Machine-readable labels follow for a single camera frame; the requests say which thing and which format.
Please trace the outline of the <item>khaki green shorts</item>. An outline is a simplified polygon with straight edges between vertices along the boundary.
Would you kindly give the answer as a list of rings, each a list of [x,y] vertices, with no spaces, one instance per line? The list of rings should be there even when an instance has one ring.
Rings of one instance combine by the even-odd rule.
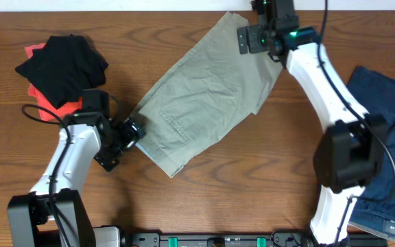
[[[237,28],[248,23],[225,13],[131,112],[145,131],[137,147],[169,177],[257,114],[274,88],[282,65],[239,53]]]

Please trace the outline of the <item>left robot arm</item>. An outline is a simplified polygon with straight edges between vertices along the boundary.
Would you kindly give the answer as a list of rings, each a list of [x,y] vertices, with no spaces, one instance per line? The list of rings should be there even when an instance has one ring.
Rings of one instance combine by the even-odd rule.
[[[107,92],[85,90],[81,109],[56,117],[59,142],[44,174],[7,212],[14,246],[120,246],[118,227],[94,228],[81,192],[93,161],[107,172],[145,133],[133,119],[111,117]]]

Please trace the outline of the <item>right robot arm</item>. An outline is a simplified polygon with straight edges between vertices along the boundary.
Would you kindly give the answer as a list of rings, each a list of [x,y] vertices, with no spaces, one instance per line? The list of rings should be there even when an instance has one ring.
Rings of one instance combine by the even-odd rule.
[[[323,136],[313,155],[320,195],[302,246],[347,246],[355,203],[383,166],[386,120],[349,92],[328,59],[324,31],[300,27],[293,1],[254,0],[258,23],[237,30],[240,54],[267,53],[307,95]]]

